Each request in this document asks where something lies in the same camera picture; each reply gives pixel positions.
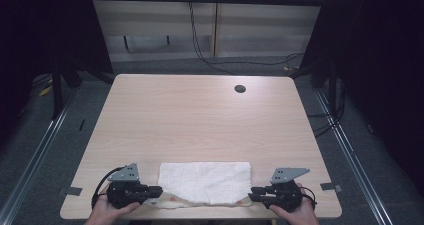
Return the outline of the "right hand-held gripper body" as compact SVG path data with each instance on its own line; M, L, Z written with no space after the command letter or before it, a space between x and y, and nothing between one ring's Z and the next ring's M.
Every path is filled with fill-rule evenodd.
M289 213L295 211L301 205L304 194L294 179L309 172L308 168L276 168L271 185L265 187L264 206L275 205Z

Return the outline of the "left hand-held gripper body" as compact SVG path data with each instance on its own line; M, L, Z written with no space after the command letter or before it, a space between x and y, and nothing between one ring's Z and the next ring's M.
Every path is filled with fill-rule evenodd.
M147 186L140 183L138 166L136 163L118 168L107 177L108 201L113 207L120 209L137 202L143 204L148 198Z

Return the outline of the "cream muslin cloth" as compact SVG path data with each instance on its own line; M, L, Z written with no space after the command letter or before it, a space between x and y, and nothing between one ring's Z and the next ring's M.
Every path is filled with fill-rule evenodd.
M162 163L163 193L148 204L159 209L250 206L251 181L249 162Z

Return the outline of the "person's right hand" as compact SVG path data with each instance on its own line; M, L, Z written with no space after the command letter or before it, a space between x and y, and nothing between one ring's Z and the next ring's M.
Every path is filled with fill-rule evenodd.
M304 197L301 205L293 212L271 205L269 210L284 219L289 225L320 225L315 214L313 201Z

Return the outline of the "person's left hand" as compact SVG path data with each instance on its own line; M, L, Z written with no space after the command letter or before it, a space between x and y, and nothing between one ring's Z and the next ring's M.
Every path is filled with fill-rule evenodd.
M101 190L101 194L84 225L113 225L119 218L132 213L140 206L138 202L134 202L120 209L113 207L108 201L107 189L108 186Z

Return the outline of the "black metal stand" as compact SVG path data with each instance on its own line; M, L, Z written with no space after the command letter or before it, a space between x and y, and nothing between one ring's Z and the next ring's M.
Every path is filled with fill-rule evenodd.
M63 109L61 72L57 62L55 62L53 65L52 88L53 88L53 100L54 100L54 110L53 110L52 119L55 120Z

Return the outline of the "black curtain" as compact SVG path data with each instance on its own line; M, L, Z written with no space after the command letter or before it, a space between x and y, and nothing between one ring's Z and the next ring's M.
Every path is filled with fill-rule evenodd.
M324 0L301 68L336 74L424 197L424 0Z
M113 72L92 0L0 0L0 145L11 137L33 79Z

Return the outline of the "metal floor rail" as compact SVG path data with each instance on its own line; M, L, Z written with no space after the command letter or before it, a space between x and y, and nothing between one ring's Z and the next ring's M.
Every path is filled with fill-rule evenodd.
M29 189L40 170L42 163L50 150L50 147L55 140L64 120L67 117L70 106L72 105L76 96L76 92L71 93L63 108L58 115L49 123L49 126L43 135L38 147L25 168L23 174L20 176L17 185L12 190L10 196L7 198L4 206L0 210L0 225L12 225Z
M315 94L377 223L379 225L395 225L381 197L364 170L359 157L356 155L342 125L330 113L330 104L324 92L318 90Z

